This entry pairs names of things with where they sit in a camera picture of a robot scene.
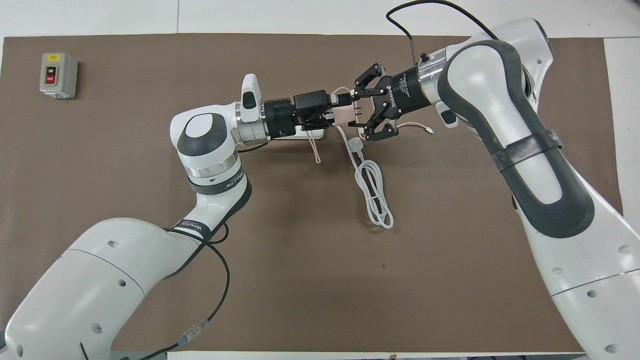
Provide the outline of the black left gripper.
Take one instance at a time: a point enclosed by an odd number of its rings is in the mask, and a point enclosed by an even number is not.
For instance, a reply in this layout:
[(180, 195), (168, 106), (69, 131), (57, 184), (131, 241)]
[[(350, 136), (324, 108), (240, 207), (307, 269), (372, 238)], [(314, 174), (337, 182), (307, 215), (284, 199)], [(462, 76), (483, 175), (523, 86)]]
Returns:
[[(330, 95), (324, 89), (318, 89), (294, 96), (290, 99), (272, 99), (263, 103), (265, 123), (272, 139), (294, 136), (297, 133), (297, 112), (326, 110), (332, 107)], [(304, 132), (324, 130), (335, 123), (333, 112), (309, 112), (301, 116), (301, 129)]]

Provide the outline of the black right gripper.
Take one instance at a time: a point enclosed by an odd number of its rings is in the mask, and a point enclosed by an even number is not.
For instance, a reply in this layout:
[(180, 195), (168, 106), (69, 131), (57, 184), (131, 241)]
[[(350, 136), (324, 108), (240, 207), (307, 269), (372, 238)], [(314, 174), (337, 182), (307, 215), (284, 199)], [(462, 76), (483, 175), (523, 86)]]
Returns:
[[(375, 79), (379, 78), (377, 88), (367, 88)], [(377, 109), (364, 124), (364, 137), (367, 142), (377, 142), (399, 134), (397, 120), (405, 114), (424, 109), (431, 105), (423, 91), (418, 76), (418, 68), (410, 67), (401, 73), (386, 75), (386, 69), (379, 63), (374, 63), (354, 80), (352, 100), (377, 96)], [(388, 120), (382, 130), (375, 132), (384, 120)]]

